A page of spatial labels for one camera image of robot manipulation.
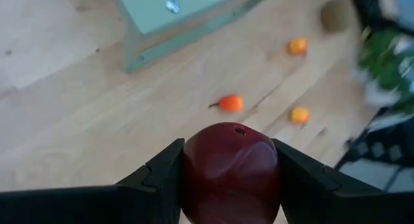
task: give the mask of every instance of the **wood grain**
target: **wood grain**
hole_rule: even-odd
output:
[[[327,1],[266,0],[126,75],[113,0],[0,0],[0,190],[115,183],[174,139],[223,121],[333,166],[375,110],[349,76],[354,12],[346,32],[327,36]],[[286,53],[296,36],[309,40],[306,57]],[[245,98],[242,113],[207,108],[233,93]],[[287,122],[297,105],[311,112],[302,128]]]

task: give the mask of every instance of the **apple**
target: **apple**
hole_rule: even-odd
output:
[[[276,148],[264,134],[219,123],[183,149],[182,210],[193,224],[271,224],[280,206]]]

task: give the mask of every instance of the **small orange pepper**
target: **small orange pepper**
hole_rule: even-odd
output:
[[[289,52],[291,54],[306,54],[307,40],[305,38],[294,38],[289,43]]]
[[[209,107],[217,106],[222,110],[230,112],[240,112],[243,110],[243,97],[241,95],[228,95]]]
[[[297,107],[290,112],[290,121],[294,124],[306,124],[309,120],[309,115],[308,109]]]

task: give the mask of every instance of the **metal screw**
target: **metal screw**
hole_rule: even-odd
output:
[[[176,0],[166,0],[166,7],[173,14],[178,14],[181,11],[180,3]]]

